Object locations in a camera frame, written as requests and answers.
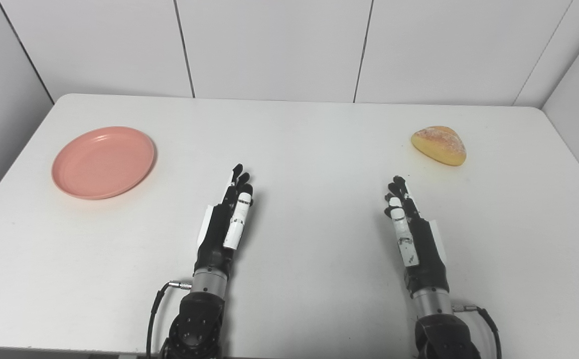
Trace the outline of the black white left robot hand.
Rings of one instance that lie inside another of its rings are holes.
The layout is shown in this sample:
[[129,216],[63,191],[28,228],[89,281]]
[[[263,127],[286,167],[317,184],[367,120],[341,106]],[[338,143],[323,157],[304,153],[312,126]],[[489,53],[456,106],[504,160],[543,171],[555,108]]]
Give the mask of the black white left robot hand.
[[242,164],[237,164],[221,201],[208,207],[201,225],[194,271],[220,271],[230,278],[234,254],[253,206],[253,187],[249,180],[250,173],[244,171]]

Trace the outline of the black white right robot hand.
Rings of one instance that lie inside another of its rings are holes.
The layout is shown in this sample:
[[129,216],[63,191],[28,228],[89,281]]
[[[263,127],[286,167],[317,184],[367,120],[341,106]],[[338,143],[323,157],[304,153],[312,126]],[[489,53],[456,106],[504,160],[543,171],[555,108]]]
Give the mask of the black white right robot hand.
[[449,292],[446,266],[432,225],[421,216],[403,177],[393,177],[385,201],[384,213],[395,230],[395,240],[405,267],[404,282],[410,296],[424,289]]

